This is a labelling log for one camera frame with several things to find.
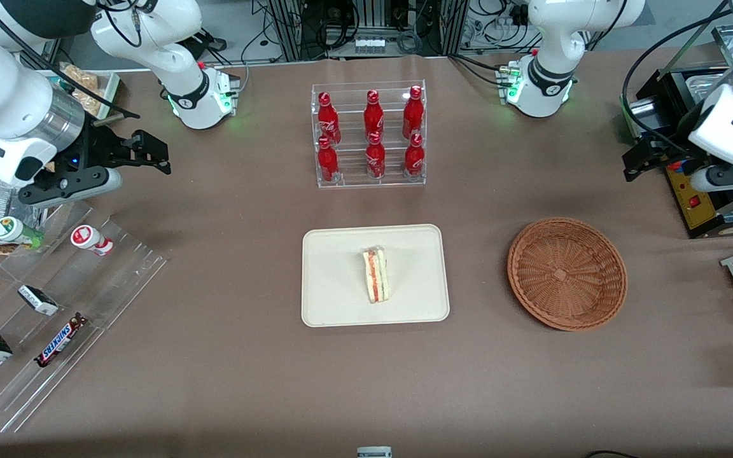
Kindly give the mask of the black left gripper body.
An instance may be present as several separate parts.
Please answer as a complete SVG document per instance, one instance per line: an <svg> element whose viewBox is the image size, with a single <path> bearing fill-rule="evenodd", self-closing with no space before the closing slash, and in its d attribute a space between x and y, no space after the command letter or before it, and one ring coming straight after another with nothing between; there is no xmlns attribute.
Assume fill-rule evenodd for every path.
<svg viewBox="0 0 733 458"><path fill-rule="evenodd" d="M657 136L648 137L650 159L646 162L648 169L666 169L672 173L684 173L687 162L692 157L686 152L673 147Z"/></svg>

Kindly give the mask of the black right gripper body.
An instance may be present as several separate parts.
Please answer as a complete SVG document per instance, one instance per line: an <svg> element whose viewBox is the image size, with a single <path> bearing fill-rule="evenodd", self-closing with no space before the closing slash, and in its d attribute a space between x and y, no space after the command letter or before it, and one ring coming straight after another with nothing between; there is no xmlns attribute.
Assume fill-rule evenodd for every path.
<svg viewBox="0 0 733 458"><path fill-rule="evenodd" d="M108 127L85 125L74 142L74 169L135 166L130 144Z"/></svg>

